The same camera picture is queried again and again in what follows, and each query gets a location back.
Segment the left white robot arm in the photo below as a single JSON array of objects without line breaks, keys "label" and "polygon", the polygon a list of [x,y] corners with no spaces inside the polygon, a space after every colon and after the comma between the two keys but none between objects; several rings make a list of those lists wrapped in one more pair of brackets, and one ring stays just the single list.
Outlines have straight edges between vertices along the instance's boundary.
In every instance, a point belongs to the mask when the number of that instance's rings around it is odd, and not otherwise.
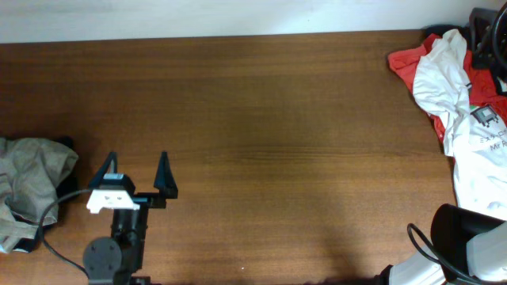
[{"label": "left white robot arm", "polygon": [[178,197],[168,153],[163,151],[154,178],[156,192],[136,192],[132,179],[118,171],[111,152],[88,183],[86,208],[92,214],[112,211],[111,233],[92,240],[84,250],[83,265],[89,284],[151,285],[151,277],[137,276],[143,267],[149,210],[166,208]]}]

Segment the khaki green shorts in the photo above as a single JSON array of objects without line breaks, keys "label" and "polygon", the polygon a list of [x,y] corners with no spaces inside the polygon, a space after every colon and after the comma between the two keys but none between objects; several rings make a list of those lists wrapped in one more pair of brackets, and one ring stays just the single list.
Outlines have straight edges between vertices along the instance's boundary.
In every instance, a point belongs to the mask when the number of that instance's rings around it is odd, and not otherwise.
[{"label": "khaki green shorts", "polygon": [[11,253],[22,239],[58,222],[59,208],[44,210],[58,197],[56,188],[74,170],[78,155],[54,139],[1,138],[1,252]]}]

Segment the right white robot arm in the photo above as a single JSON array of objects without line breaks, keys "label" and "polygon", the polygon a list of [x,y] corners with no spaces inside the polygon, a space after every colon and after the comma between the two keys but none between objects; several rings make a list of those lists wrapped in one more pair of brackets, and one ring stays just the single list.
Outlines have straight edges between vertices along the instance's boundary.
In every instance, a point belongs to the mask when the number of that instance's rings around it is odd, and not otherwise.
[{"label": "right white robot arm", "polygon": [[390,69],[433,122],[452,160],[456,203],[438,208],[416,252],[376,284],[506,281],[506,11],[475,8],[465,27],[435,25],[420,47],[389,55]]}]

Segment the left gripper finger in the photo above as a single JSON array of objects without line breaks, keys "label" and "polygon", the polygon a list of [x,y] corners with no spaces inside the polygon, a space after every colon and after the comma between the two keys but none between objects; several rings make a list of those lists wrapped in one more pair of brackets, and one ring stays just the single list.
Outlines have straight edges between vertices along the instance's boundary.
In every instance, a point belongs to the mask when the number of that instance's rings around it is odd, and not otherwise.
[{"label": "left gripper finger", "polygon": [[88,188],[98,188],[108,173],[117,173],[117,153],[110,152],[99,170],[88,183]]},{"label": "left gripper finger", "polygon": [[154,188],[158,189],[160,196],[165,198],[177,198],[178,196],[178,188],[170,169],[170,160],[166,151],[161,152],[159,158]]}]

